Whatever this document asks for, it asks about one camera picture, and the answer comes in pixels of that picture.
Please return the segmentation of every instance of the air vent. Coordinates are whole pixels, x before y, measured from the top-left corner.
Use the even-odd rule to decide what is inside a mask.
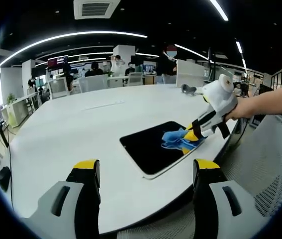
[[[120,0],[74,0],[75,19],[110,18]]]
[[[85,3],[82,5],[82,16],[105,15],[109,3]]]

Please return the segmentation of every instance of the person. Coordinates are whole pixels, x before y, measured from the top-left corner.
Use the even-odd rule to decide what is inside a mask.
[[[125,65],[125,61],[121,59],[120,55],[111,56],[111,64],[112,64],[111,71],[115,75],[123,74],[123,66]]]
[[[93,61],[91,64],[91,71],[87,71],[85,73],[85,77],[88,76],[98,76],[98,75],[103,75],[103,70],[99,68],[99,64],[96,61]]]
[[[31,78],[28,80],[28,87],[29,89],[35,88],[35,92],[38,92],[37,87],[36,87],[36,79]]]
[[[282,88],[251,98],[238,98],[236,108],[226,115],[229,119],[251,118],[254,115],[282,114]]]
[[[165,51],[162,52],[156,70],[156,84],[168,84],[176,82],[176,62],[173,57],[167,56]]]
[[[61,77],[66,77],[67,87],[69,91],[72,90],[72,82],[73,82],[73,76],[70,75],[70,72],[71,72],[71,66],[68,63],[64,63],[63,75]]]
[[[125,75],[128,76],[131,72],[135,72],[135,68],[133,68],[133,64],[129,62],[128,64],[129,68],[125,70]]]

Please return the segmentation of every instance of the desk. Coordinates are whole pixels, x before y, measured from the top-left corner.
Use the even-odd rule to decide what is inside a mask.
[[[32,110],[33,112],[36,111],[36,107],[34,105],[33,98],[36,97],[37,95],[38,95],[38,92],[35,92],[30,95],[18,98],[13,103],[11,103],[10,105],[7,105],[6,107],[4,107],[1,110],[3,118],[5,120],[8,120],[11,127],[14,128],[14,127],[19,126],[21,122],[28,116],[29,111],[28,111],[25,100],[31,99]]]
[[[48,101],[11,142],[13,204],[30,217],[38,199],[66,180],[83,160],[100,160],[99,232],[119,230],[161,210],[192,185],[193,160],[214,160],[226,143],[217,129],[197,150],[161,176],[142,177],[119,139],[167,121],[188,126],[208,104],[175,85],[92,91]],[[236,122],[227,125],[233,130]],[[1,167],[9,165],[5,156]],[[5,194],[10,204],[10,190]]]
[[[144,85],[153,85],[154,84],[154,78],[155,78],[155,75],[154,74],[143,74],[142,76],[143,78],[143,84]],[[109,77],[107,80],[108,80],[108,86],[110,88],[110,80],[120,80],[120,79],[129,79],[129,76],[112,76],[112,77]]]

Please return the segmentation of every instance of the human arm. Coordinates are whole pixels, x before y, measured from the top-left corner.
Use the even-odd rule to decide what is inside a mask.
[[[279,114],[282,114],[282,88],[251,98],[238,98],[238,105],[226,116],[226,121],[251,118],[254,115]]]

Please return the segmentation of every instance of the black strap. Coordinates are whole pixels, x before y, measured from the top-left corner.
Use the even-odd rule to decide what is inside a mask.
[[[230,135],[229,129],[224,121],[219,123],[217,127],[220,129],[223,138],[226,138]]]
[[[201,131],[200,131],[200,124],[198,122],[198,119],[194,120],[193,123],[191,123],[191,128],[189,128],[188,130],[193,130],[194,135],[200,139],[203,136],[201,135]]]

